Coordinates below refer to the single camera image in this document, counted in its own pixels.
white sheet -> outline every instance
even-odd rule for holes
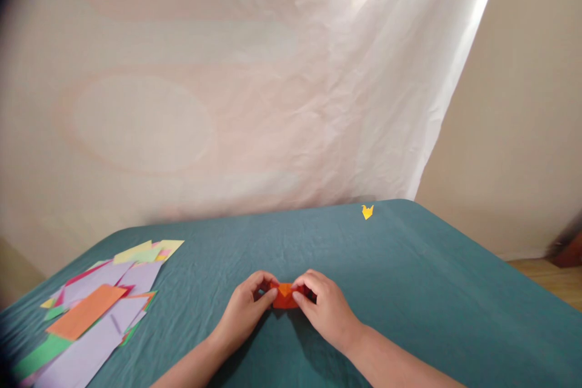
[[[414,198],[487,0],[10,0],[2,236]]]

wrinkled fabric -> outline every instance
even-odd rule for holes
[[[15,360],[46,336],[38,306],[67,279],[145,239],[183,239],[131,340],[90,387],[148,387],[216,326],[235,287],[264,269],[291,283],[308,268],[354,314],[467,387],[576,387],[582,313],[418,204],[376,202],[125,229],[0,314]],[[210,384],[368,386],[300,309],[273,309]]]
[[[10,0],[2,235],[413,199],[487,0]]]

wall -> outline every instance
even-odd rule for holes
[[[0,310],[13,304],[46,277],[4,238],[0,238]]]
[[[489,0],[416,201],[502,258],[582,207],[582,2]]]

orange origami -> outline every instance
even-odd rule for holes
[[[275,309],[293,309],[298,307],[295,300],[293,300],[293,291],[297,291],[303,294],[303,285],[297,287],[297,289],[291,289],[292,284],[271,284],[271,288],[279,288],[279,294],[273,302],[273,308]]]

left hand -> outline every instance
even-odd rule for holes
[[[277,297],[279,290],[269,289],[270,283],[279,285],[271,273],[257,271],[236,287],[220,322],[208,339],[228,355],[242,346]]]

